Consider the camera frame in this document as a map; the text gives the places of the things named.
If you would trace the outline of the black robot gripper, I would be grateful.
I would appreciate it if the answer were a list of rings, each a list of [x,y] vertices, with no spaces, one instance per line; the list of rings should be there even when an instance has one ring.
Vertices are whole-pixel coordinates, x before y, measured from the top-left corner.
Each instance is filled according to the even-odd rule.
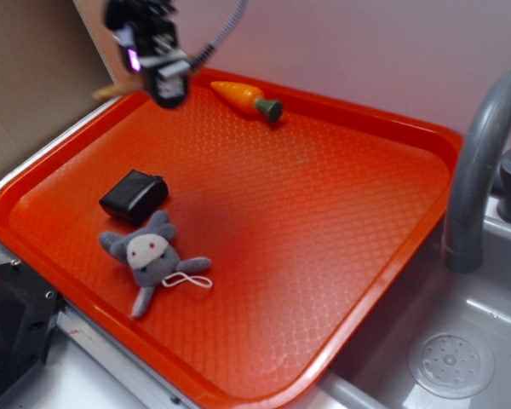
[[[109,1],[103,22],[128,72],[141,72],[144,90],[163,109],[187,98],[191,67],[179,49],[171,1]]]

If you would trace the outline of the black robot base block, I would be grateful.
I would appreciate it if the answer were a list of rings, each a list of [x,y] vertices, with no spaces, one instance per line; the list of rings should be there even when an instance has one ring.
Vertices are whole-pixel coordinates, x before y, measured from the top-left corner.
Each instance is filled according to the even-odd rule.
[[[60,304],[29,265],[0,265],[0,404],[45,366]]]

